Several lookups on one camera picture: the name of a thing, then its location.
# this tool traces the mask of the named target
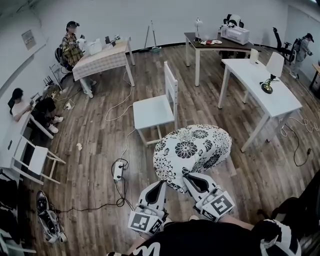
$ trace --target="floral patterned stool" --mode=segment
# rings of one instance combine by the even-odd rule
[[[187,192],[185,173],[201,173],[224,161],[230,154],[232,139],[223,129],[195,124],[175,130],[156,144],[153,153],[155,173],[167,185]]]

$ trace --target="extension cord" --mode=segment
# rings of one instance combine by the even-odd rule
[[[122,179],[123,172],[124,172],[124,163],[120,161],[116,162],[114,165],[113,179],[115,181],[120,181]]]

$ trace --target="white chair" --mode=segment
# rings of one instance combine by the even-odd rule
[[[164,78],[165,95],[133,103],[134,127],[146,147],[156,144],[162,139],[159,125],[174,122],[174,129],[178,129],[178,81],[172,74],[167,61],[164,62]],[[170,96],[173,101],[173,111],[170,107]],[[155,126],[158,130],[159,139],[146,141],[141,130]]]
[[[60,184],[59,181],[57,181],[57,180],[52,178],[52,175],[54,173],[56,162],[60,162],[60,163],[63,163],[63,164],[65,164],[66,162],[63,161],[62,159],[60,159],[59,157],[57,157],[55,154],[53,154],[51,151],[49,151],[46,147],[35,146],[29,140],[27,140],[25,137],[21,136],[18,145],[19,144],[25,144],[26,145],[27,143],[30,144],[32,147],[34,147],[34,151],[33,151],[33,154],[32,154],[32,157],[31,157],[29,165],[25,164],[19,158],[19,156],[18,156],[19,154],[17,154],[17,152],[15,152],[15,154],[13,156],[13,159],[15,161],[19,162],[21,165],[27,167],[28,170],[30,170],[31,172],[33,172],[33,173],[35,173],[35,174],[37,174],[39,176],[43,176],[43,177],[45,177],[46,179],[48,179],[50,181],[53,181],[55,183]],[[49,176],[44,175],[42,173],[44,165],[45,165],[46,158],[53,160],[53,165],[52,165],[51,172],[50,172]],[[18,172],[22,172],[16,166],[13,166],[13,168]]]

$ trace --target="white desk lamp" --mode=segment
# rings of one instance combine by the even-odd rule
[[[203,22],[201,21],[201,19],[196,18],[196,20],[194,22],[194,26],[196,27],[196,31],[195,31],[195,41],[196,42],[201,41],[200,34],[199,34],[199,27],[201,27],[202,25],[203,25]]]
[[[266,70],[268,70],[271,73],[271,76],[265,82],[260,82],[261,89],[265,93],[272,94],[272,92],[274,91],[270,84],[272,82],[278,82],[278,80],[275,80],[275,78],[281,77],[282,69],[284,67],[284,61],[285,58],[281,56],[279,53],[272,53],[271,58],[269,59],[269,62],[266,65]]]

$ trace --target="white container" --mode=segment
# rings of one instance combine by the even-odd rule
[[[250,63],[255,64],[258,58],[259,58],[259,52],[256,49],[251,49]]]
[[[93,42],[89,42],[87,44],[87,49],[88,49],[90,55],[94,55],[94,54],[101,52],[102,51],[102,44],[100,42],[100,38],[96,39]]]

